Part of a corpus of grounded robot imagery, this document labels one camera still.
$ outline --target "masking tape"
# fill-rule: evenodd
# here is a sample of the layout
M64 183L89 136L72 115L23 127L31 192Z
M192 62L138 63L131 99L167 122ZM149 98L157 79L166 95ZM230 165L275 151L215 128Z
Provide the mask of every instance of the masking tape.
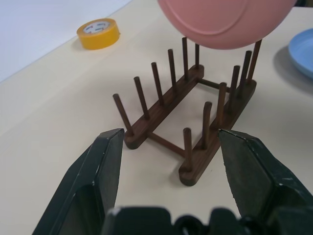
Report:
M88 50L111 46L118 40L119 34L115 20L109 18L90 21L77 30L79 40Z

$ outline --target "white table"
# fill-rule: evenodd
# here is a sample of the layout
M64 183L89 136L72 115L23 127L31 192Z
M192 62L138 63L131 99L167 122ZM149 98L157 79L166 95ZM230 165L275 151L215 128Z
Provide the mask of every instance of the white table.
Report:
M113 46L83 50L73 39L0 84L0 234L30 234L68 167L103 131L124 127L112 95L119 93L131 123L142 115L133 77L140 76L148 106L157 99L150 63L158 63L163 91L170 85L167 49L182 76L181 35L154 0L134 0L112 15L121 38ZM313 192L313 85L290 64L286 46L310 26L313 9L295 8L262 43L256 92L234 130L259 137L272 154ZM189 42L189 61L194 60ZM232 67L247 49L201 48L205 78L230 84ZM183 147L182 130L201 133L205 101L217 92L195 88L156 129ZM181 158L151 141L123 149L117 206L167 207L173 219L191 213L208 221L214 207L238 210L219 150L198 183L178 179Z

